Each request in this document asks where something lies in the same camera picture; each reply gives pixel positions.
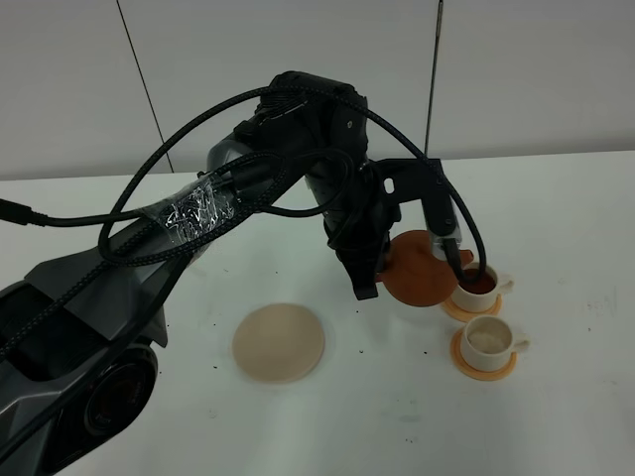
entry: round coaster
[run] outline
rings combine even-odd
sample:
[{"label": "round coaster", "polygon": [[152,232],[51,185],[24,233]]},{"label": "round coaster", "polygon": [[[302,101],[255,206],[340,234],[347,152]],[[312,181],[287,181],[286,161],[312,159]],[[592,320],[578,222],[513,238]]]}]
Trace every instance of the round coaster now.
[{"label": "round coaster", "polygon": [[516,367],[516,352],[512,352],[512,356],[507,365],[496,372],[482,372],[470,367],[467,362],[465,362],[465,359],[463,359],[463,356],[460,355],[460,338],[462,335],[463,329],[460,329],[452,338],[452,341],[449,344],[449,355],[452,357],[452,363],[454,366],[463,374],[475,380],[493,382],[495,380],[504,379],[512,373],[514,367]]},{"label": "round coaster", "polygon": [[324,331],[306,307],[270,304],[247,315],[236,329],[231,351],[240,367],[259,382],[303,378],[319,362]]},{"label": "round coaster", "polygon": [[481,312],[469,312],[468,310],[458,307],[451,297],[448,297],[441,303],[442,309],[450,316],[461,322],[469,322],[473,317],[477,317],[482,314],[498,315],[501,307],[503,306],[503,295],[496,297],[496,302],[492,307]]}]

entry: beige round mat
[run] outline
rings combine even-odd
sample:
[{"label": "beige round mat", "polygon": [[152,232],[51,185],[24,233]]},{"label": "beige round mat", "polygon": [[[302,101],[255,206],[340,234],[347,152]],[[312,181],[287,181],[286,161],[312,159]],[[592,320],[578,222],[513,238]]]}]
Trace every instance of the beige round mat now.
[{"label": "beige round mat", "polygon": [[260,382],[301,379],[319,362],[324,331],[306,307],[270,304],[240,323],[231,344],[238,367]]}]

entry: white wall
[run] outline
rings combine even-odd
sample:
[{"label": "white wall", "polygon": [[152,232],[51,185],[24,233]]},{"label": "white wall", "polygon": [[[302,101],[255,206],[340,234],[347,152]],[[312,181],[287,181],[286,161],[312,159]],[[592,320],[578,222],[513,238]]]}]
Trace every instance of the white wall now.
[{"label": "white wall", "polygon": [[[436,0],[122,0],[159,124],[168,137],[217,102],[289,69],[353,84],[423,146]],[[175,171],[251,117],[256,102],[212,119],[171,152]],[[369,126],[373,157],[403,154]]]},{"label": "white wall", "polygon": [[130,174],[160,145],[114,0],[2,1],[0,179]]},{"label": "white wall", "polygon": [[430,153],[635,149],[633,0],[447,0]]}]

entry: white teacup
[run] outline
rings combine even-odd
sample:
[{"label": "white teacup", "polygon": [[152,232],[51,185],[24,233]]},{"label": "white teacup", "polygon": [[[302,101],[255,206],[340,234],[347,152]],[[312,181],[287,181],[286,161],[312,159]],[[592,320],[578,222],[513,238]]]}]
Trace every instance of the white teacup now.
[{"label": "white teacup", "polygon": [[479,315],[464,328],[460,354],[470,367],[481,372],[502,369],[512,356],[529,347],[529,337],[514,333],[507,322],[495,315]]},{"label": "white teacup", "polygon": [[[478,263],[473,262],[464,270],[478,269]],[[506,295],[514,289],[514,280],[510,275],[498,273],[491,266],[485,267],[487,274],[494,280],[494,289],[484,295],[476,295],[464,290],[460,284],[452,293],[452,301],[461,309],[468,312],[484,312],[496,304],[498,295]]]}]

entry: orange saucer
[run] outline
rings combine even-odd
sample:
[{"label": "orange saucer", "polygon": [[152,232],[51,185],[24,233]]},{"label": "orange saucer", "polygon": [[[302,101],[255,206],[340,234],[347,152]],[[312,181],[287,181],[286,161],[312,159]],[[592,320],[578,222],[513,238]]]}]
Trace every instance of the orange saucer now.
[{"label": "orange saucer", "polygon": [[470,322],[473,317],[477,317],[478,315],[489,314],[489,315],[498,315],[501,307],[503,306],[503,295],[498,295],[496,298],[496,302],[492,307],[486,309],[482,312],[469,312],[468,310],[461,309],[458,307],[451,297],[448,297],[441,303],[442,309],[450,316],[456,320],[460,320],[461,322]]},{"label": "orange saucer", "polygon": [[516,367],[516,352],[512,352],[512,356],[509,359],[507,365],[505,365],[502,369],[497,370],[496,372],[482,372],[480,370],[474,369],[473,367],[470,367],[467,362],[465,362],[465,359],[463,359],[463,356],[460,355],[460,338],[462,335],[463,329],[460,329],[452,338],[452,341],[449,344],[449,355],[452,358],[452,363],[454,364],[454,366],[463,374],[474,380],[494,382],[496,380],[502,380],[512,373],[514,367]]}]

